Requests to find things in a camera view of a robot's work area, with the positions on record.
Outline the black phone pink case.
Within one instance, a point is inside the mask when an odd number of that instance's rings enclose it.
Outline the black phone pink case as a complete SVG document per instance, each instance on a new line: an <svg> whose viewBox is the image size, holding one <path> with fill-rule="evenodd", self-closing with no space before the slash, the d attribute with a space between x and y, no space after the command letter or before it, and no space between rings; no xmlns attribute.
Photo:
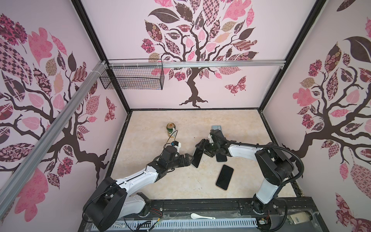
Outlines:
<svg viewBox="0 0 371 232"><path fill-rule="evenodd" d="M193 154L193 160L191 162L192 166L195 168L199 168L202 156L203 156L204 149L196 148Z"/></svg>

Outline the light blue case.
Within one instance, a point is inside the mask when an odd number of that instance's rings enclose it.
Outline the light blue case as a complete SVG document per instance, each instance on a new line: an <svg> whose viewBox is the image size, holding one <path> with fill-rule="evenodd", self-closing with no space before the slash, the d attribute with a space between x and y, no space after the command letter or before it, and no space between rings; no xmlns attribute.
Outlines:
<svg viewBox="0 0 371 232"><path fill-rule="evenodd" d="M211 129L212 129L212 130L220 130L220 131L222 131L222 127L221 127L220 125L213 125L213 126L211 127Z"/></svg>

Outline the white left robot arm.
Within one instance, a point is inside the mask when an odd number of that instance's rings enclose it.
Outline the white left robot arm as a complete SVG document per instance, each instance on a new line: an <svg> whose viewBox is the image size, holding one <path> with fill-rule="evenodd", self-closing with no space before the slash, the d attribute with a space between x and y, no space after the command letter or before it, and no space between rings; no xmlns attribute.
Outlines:
<svg viewBox="0 0 371 232"><path fill-rule="evenodd" d="M117 219L131 214L147 213L150 200L138 191L165 177L171 170L188 167L194 157L181 155L180 147L166 146L146 167L128 177L105 178L83 207L83 216L100 232L107 231Z"/></svg>

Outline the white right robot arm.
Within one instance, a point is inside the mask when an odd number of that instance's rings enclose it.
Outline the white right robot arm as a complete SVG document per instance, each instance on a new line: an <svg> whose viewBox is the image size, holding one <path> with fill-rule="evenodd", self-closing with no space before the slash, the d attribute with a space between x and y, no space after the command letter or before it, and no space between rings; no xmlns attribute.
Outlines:
<svg viewBox="0 0 371 232"><path fill-rule="evenodd" d="M214 157L217 154L256 161L264 180L254 195L252 208L263 214L271 201L278 196L291 175L294 166L284 149L274 143L266 145L246 144L227 140L221 130L210 130L208 139L202 139L195 148L202 154Z"/></svg>

